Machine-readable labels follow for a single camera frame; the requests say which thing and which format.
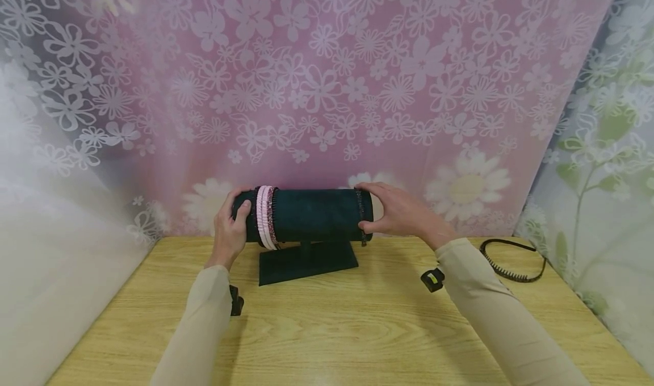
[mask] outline black velvet cylinder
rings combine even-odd
[[[272,197],[272,225],[277,241],[361,241],[359,221],[373,221],[370,193],[359,191],[363,217],[355,189],[281,190]],[[241,193],[232,208],[232,216],[242,202],[250,200],[252,208],[246,219],[247,241],[258,242],[257,191]]]

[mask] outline wooden tabletop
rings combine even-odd
[[[211,242],[160,241],[48,384],[147,385]],[[431,294],[420,282],[435,266],[422,241],[353,245],[356,269],[265,287],[258,287],[259,248],[246,247],[231,279],[245,309],[220,344],[216,385],[507,384],[446,291]],[[537,254],[489,248],[509,270],[539,270]],[[504,282],[593,385],[654,385],[550,266],[538,282]]]

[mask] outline pink floral backdrop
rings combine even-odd
[[[61,0],[42,100],[137,174],[137,234],[207,234],[236,185],[358,181],[511,234],[610,2]]]

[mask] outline finger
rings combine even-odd
[[[366,234],[384,233],[387,230],[386,222],[383,217],[377,221],[360,221],[358,226]]]
[[[386,192],[388,192],[387,189],[383,188],[378,183],[365,183],[365,182],[363,182],[363,183],[357,184],[355,187],[358,188],[358,189],[365,190],[367,192],[370,192],[370,193],[374,194],[375,196],[379,197],[379,200],[381,200],[382,196],[384,196],[384,194]]]
[[[248,214],[250,214],[251,205],[252,202],[250,202],[249,200],[242,202],[242,205],[236,211],[236,220],[234,221],[234,224],[245,226],[245,218],[247,217]]]
[[[387,191],[389,191],[389,192],[393,190],[393,187],[392,187],[390,184],[388,184],[388,183],[384,183],[384,182],[375,182],[375,184],[378,185],[378,186],[381,187],[381,188],[385,188],[385,189],[386,189]]]
[[[247,192],[252,190],[249,187],[237,187],[233,191],[229,192],[227,197],[225,198],[225,202],[223,203],[223,206],[218,210],[218,215],[223,216],[225,219],[231,219],[232,218],[232,206],[234,206],[234,199],[236,199],[236,196],[238,196],[240,193]]]

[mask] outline sleeve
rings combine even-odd
[[[227,330],[231,311],[227,269],[213,266],[202,270],[150,385],[210,385],[216,349]]]
[[[590,385],[468,239],[436,251],[447,293],[513,386]]]

